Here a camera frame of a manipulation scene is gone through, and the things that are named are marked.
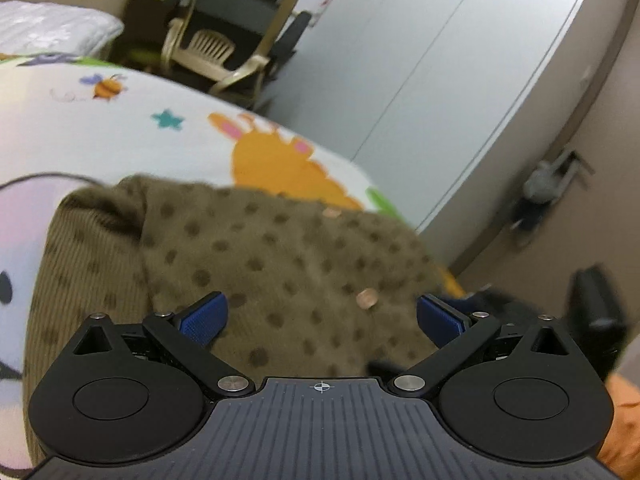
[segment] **crosshair symbol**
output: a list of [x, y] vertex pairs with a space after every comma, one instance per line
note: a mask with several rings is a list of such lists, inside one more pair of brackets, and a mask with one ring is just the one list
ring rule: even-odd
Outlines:
[[327, 392], [329, 388], [335, 388], [335, 386], [329, 386], [327, 383], [318, 383], [309, 387], [313, 388], [316, 392], [320, 392], [321, 394], [324, 394], [325, 392]]

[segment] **brown blanket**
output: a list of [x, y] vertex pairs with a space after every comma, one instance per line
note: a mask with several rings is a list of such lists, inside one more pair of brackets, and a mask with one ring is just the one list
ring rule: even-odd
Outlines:
[[[366, 288], [378, 296], [368, 310], [356, 302]], [[212, 290], [230, 307], [212, 351], [257, 384], [267, 375], [359, 376], [369, 360], [409, 366], [434, 350], [415, 300], [440, 290], [440, 273], [398, 220], [134, 176], [74, 192], [52, 220], [28, 325], [24, 405], [92, 312], [136, 323]], [[28, 440], [39, 459], [33, 433]]]

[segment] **silver screw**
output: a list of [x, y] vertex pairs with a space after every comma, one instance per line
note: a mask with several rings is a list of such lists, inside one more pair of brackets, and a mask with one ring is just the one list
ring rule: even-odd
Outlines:
[[424, 388], [424, 379], [417, 375], [401, 375], [394, 380], [396, 388], [406, 392], [417, 392]]
[[218, 381], [218, 387], [226, 392], [239, 392], [249, 386], [249, 381], [239, 375], [228, 375]]

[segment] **brown floor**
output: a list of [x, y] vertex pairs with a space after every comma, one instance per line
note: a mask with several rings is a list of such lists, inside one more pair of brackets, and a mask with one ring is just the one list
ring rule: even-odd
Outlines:
[[603, 263], [632, 323], [640, 321], [640, 12], [607, 81], [572, 140], [595, 168], [576, 180], [517, 251], [502, 233], [458, 277], [466, 290], [492, 283], [560, 314], [569, 277]]

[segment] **cartoon print bedsheet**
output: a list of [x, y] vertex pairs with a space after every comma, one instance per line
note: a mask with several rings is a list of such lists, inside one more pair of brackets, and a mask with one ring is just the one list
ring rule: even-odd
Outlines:
[[31, 467], [20, 382], [31, 294], [49, 221], [85, 178], [149, 173], [393, 211], [359, 168], [277, 124], [67, 54], [0, 56], [0, 148], [0, 479]]

